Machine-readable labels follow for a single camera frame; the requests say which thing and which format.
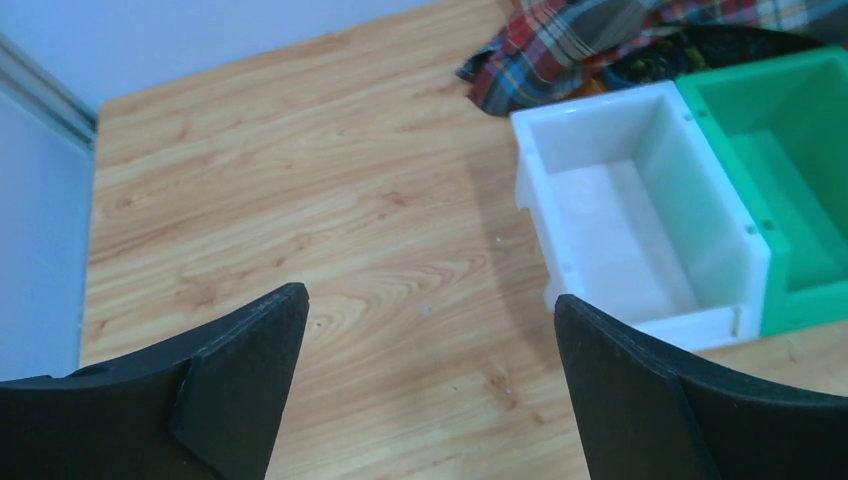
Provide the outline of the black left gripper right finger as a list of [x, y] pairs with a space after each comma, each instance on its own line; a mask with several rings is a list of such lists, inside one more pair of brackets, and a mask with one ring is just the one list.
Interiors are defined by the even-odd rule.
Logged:
[[843, 479], [847, 400], [724, 367], [566, 294], [555, 334], [594, 479]]

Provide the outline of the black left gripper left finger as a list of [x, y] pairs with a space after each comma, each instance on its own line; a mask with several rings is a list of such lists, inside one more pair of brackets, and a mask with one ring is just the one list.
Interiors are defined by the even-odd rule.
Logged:
[[261, 479], [305, 335], [285, 284], [202, 326], [68, 376], [1, 385], [5, 479]]

